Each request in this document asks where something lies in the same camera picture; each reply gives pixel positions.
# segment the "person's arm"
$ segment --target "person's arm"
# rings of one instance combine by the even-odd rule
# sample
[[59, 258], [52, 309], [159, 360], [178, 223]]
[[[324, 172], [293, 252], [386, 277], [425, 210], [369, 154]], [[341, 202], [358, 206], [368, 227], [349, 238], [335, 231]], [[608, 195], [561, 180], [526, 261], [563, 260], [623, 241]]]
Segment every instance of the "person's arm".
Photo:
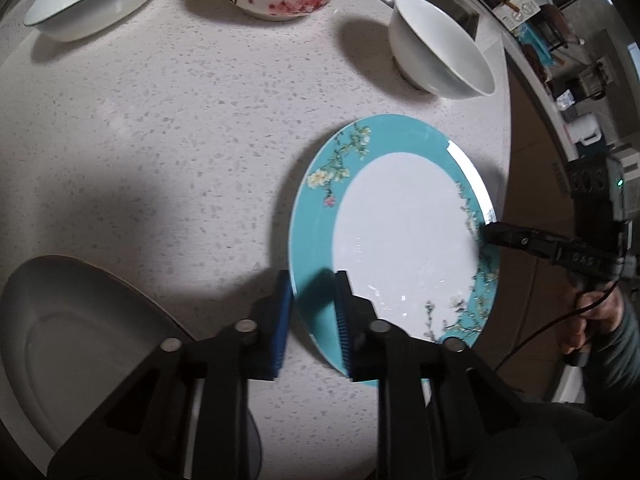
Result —
[[[571, 288], [565, 294], [564, 304], [572, 309], [583, 308], [602, 295], [599, 291], [579, 295]], [[569, 318], [559, 328], [562, 352], [567, 354], [587, 343], [587, 320], [597, 328], [590, 341], [589, 362], [583, 369], [587, 404], [591, 413], [611, 420], [640, 397], [638, 320], [631, 304], [616, 288], [600, 306]]]
[[623, 317], [613, 332], [597, 334], [582, 370], [591, 413], [611, 420], [640, 399], [640, 332], [631, 304], [623, 299]]

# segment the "white plate center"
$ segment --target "white plate center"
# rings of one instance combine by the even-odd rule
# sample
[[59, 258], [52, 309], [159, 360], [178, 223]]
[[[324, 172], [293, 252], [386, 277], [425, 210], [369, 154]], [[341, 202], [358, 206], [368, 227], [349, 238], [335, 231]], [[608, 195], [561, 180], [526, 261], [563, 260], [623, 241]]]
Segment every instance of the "white plate center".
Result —
[[413, 153], [381, 156], [340, 202], [334, 270], [348, 272], [353, 293], [381, 318], [413, 337], [431, 330], [439, 338], [456, 322], [456, 304], [466, 306], [478, 268], [467, 224], [465, 200], [442, 168]]

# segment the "metal bolt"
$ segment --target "metal bolt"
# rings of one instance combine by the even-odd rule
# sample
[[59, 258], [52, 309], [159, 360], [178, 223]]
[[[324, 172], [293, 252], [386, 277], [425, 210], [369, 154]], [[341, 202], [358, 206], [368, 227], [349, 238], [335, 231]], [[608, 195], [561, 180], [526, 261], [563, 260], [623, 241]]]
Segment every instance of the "metal bolt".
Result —
[[462, 352], [466, 348], [465, 342], [457, 337], [447, 337], [443, 345], [451, 352]]
[[258, 328], [258, 324], [253, 319], [241, 319], [234, 327], [238, 332], [253, 332]]
[[369, 329], [377, 334], [383, 334], [391, 330], [391, 325], [384, 319], [376, 319], [369, 323]]
[[160, 348], [165, 352], [175, 352], [182, 346], [182, 341], [177, 337], [168, 337], [160, 343]]

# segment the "red floral design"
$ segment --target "red floral design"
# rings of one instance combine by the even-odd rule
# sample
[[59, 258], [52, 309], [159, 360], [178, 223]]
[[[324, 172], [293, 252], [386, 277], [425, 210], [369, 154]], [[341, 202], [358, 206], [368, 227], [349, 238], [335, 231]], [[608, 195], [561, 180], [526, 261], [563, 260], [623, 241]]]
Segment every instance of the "red floral design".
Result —
[[324, 7], [329, 0], [280, 0], [277, 4], [269, 4], [276, 15], [308, 14]]

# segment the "countertop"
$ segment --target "countertop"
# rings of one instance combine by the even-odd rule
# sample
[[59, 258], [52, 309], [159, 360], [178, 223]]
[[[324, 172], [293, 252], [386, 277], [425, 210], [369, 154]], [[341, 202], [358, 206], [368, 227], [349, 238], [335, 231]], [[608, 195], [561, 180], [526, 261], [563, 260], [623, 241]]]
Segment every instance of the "countertop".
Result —
[[[334, 0], [260, 22], [225, 0], [151, 0], [104, 33], [57, 44], [0, 26], [0, 283], [63, 253], [121, 276], [194, 336], [211, 336], [287, 267], [292, 202], [318, 148], [379, 113], [436, 126], [472, 159], [502, 208], [510, 156], [506, 60], [496, 23], [478, 45], [490, 97], [441, 100], [395, 70], [391, 9]], [[280, 378], [250, 385], [261, 478], [364, 478], [376, 391], [319, 357], [294, 317]]]

